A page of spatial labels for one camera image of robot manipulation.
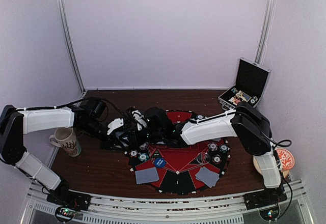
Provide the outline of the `dealt blue card seat two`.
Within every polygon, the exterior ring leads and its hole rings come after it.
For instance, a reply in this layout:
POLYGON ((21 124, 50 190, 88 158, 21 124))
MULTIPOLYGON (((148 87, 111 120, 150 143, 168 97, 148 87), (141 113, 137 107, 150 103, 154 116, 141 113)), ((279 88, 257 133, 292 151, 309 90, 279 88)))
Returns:
POLYGON ((159 180, 159 175, 155 167, 136 171, 135 172, 136 184, 144 184, 156 182, 159 180))

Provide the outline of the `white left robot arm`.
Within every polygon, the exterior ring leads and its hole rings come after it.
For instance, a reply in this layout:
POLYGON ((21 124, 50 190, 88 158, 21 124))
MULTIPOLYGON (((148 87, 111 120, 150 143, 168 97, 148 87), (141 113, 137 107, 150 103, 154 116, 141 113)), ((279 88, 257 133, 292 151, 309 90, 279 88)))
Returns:
POLYGON ((45 134, 52 129, 80 129, 98 140, 108 143, 109 128, 99 122, 108 100, 84 98, 82 106, 73 101, 68 104, 50 107, 15 108, 6 105, 1 112, 1 157, 5 164, 18 168, 24 174, 37 180, 50 195, 63 206, 73 202, 69 184, 62 177, 43 164, 24 145, 47 149, 45 134))

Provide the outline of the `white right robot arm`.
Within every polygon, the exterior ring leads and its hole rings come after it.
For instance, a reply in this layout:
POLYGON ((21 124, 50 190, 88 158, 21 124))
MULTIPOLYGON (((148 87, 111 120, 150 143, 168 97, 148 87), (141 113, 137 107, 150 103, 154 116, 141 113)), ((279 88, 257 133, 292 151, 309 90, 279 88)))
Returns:
POLYGON ((133 115, 139 124, 128 133, 128 157, 137 184, 179 195, 215 187, 230 162, 227 139, 236 137, 260 167, 261 200, 270 205, 280 197, 281 166, 270 124, 250 105, 242 102, 212 117, 158 107, 133 115))

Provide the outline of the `clear round dealer button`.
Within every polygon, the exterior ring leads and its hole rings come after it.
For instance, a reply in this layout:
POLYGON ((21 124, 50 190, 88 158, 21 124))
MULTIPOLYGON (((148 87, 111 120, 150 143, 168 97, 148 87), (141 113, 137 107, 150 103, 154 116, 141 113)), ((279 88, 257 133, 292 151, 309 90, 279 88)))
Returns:
POLYGON ((201 152, 195 158, 198 164, 207 164, 210 162, 210 155, 207 152, 201 152))

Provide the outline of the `dealt blue card seat ten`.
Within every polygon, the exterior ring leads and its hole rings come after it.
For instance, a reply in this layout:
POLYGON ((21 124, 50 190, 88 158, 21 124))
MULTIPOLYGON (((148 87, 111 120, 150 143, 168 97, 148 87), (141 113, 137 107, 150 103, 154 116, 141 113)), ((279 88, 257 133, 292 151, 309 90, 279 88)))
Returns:
POLYGON ((200 168, 200 170, 195 174, 196 179, 204 182, 205 184, 212 185, 217 181, 218 176, 207 169, 206 167, 200 168))

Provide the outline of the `blue cream chips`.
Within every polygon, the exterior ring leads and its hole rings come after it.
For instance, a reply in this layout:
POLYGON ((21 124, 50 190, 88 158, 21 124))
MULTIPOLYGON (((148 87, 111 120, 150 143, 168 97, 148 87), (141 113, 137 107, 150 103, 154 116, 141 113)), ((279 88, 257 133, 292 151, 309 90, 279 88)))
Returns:
POLYGON ((142 145, 139 146, 139 149, 141 151, 145 151, 145 150, 147 150, 147 148, 148 148, 148 143, 143 143, 142 145))

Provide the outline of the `black triangular all-in marker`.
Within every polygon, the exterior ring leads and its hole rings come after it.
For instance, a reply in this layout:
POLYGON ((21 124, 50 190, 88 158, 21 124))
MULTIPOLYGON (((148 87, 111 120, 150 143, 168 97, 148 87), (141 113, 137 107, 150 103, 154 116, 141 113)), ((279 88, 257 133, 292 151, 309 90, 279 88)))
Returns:
POLYGON ((151 153, 150 153, 150 158, 163 158, 161 152, 159 149, 154 149, 151 153))

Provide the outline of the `blue small blind button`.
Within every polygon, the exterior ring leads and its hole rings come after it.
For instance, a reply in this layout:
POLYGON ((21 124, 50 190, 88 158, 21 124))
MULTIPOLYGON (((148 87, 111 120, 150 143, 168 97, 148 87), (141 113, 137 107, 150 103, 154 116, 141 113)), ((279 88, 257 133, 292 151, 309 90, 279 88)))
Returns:
POLYGON ((166 161, 164 158, 156 158, 154 160, 154 166, 156 168, 163 168, 166 165, 166 161))

